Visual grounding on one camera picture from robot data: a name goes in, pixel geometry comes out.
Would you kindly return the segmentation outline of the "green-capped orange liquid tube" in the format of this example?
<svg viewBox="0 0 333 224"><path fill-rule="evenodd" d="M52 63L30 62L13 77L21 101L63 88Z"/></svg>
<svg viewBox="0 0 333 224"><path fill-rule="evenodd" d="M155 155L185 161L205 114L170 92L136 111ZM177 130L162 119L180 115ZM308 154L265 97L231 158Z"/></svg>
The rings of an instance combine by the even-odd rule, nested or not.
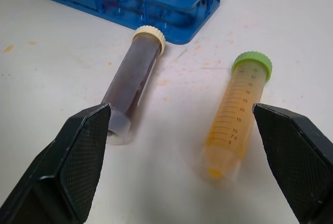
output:
<svg viewBox="0 0 333 224"><path fill-rule="evenodd" d="M235 180L250 142L254 116L272 73L270 59L257 51L240 54L201 150L200 168L207 181Z"/></svg>

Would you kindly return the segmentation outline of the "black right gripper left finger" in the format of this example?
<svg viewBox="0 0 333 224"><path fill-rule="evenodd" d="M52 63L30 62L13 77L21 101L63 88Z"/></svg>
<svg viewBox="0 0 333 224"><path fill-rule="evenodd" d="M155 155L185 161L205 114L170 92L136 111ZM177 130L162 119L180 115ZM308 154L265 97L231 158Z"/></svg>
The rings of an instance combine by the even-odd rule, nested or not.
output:
<svg viewBox="0 0 333 224"><path fill-rule="evenodd" d="M31 162L0 207L0 224L84 224L103 166L109 104L80 111Z"/></svg>

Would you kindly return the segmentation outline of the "blue tube rack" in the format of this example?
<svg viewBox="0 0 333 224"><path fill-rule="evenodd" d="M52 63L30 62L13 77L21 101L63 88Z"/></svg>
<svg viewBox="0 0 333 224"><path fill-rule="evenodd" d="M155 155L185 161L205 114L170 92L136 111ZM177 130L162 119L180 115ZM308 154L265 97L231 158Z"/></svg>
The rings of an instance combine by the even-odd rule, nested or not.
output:
<svg viewBox="0 0 333 224"><path fill-rule="evenodd" d="M51 0L130 29L150 25L166 41L186 44L215 13L220 0Z"/></svg>

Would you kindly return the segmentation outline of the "cream-capped dark liquid tube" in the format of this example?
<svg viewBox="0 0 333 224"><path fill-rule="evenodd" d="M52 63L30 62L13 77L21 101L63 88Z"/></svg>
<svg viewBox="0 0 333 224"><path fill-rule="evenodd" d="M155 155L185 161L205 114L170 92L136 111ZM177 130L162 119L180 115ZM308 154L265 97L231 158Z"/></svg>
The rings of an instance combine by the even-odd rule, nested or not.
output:
<svg viewBox="0 0 333 224"><path fill-rule="evenodd" d="M139 27L102 103L111 106L107 142L125 145L132 141L133 118L157 59L165 49L165 37L157 28Z"/></svg>

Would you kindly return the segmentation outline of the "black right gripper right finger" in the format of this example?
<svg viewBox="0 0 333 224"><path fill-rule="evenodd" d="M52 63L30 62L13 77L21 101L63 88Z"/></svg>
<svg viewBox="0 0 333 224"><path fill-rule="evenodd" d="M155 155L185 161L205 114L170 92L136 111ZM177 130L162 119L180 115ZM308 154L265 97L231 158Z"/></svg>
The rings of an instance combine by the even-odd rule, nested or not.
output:
<svg viewBox="0 0 333 224"><path fill-rule="evenodd" d="M300 224L333 224L333 143L306 117L256 103L268 165Z"/></svg>

